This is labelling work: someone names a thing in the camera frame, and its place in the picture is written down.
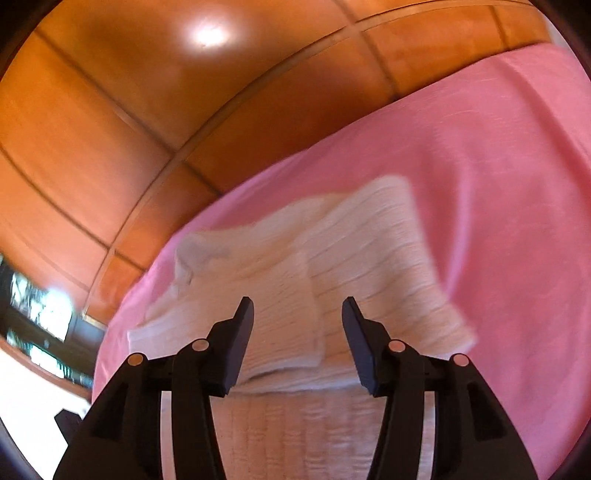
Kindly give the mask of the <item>white knitted sweater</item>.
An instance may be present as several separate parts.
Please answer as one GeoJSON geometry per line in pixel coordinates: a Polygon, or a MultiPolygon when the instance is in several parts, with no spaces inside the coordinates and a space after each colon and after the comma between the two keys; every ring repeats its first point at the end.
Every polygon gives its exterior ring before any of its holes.
{"type": "Polygon", "coordinates": [[[363,479],[384,403],[360,384],[342,301],[418,352],[476,341],[444,293],[408,181],[295,201],[256,223],[186,236],[174,276],[127,335],[149,358],[178,352],[243,297],[254,320],[238,382],[211,403],[231,479],[363,479]]]}

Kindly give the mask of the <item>window with dark frame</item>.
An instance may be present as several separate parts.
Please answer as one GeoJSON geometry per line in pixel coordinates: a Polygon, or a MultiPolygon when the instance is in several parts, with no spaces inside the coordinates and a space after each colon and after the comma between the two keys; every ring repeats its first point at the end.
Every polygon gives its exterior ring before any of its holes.
{"type": "Polygon", "coordinates": [[[105,330],[62,290],[39,288],[1,262],[1,337],[37,367],[91,389],[105,330]]]}

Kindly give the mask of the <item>pink bedspread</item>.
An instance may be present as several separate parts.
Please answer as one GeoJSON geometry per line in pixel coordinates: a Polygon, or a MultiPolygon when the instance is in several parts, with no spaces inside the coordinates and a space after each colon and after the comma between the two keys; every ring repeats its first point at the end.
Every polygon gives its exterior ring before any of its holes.
{"type": "Polygon", "coordinates": [[[100,392],[127,335],[169,287],[188,235],[262,220],[305,198],[399,176],[411,186],[444,293],[476,336],[471,356],[542,479],[590,417],[590,81],[538,44],[471,65],[239,185],[161,250],[110,322],[100,392]]]}

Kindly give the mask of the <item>wooden wardrobe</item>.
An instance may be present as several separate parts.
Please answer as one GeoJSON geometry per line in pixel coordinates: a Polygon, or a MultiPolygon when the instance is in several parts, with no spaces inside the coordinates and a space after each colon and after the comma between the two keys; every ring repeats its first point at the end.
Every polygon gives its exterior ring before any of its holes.
{"type": "Polygon", "coordinates": [[[1,252],[108,322],[186,222],[488,56],[527,1],[63,1],[1,73],[1,252]]]}

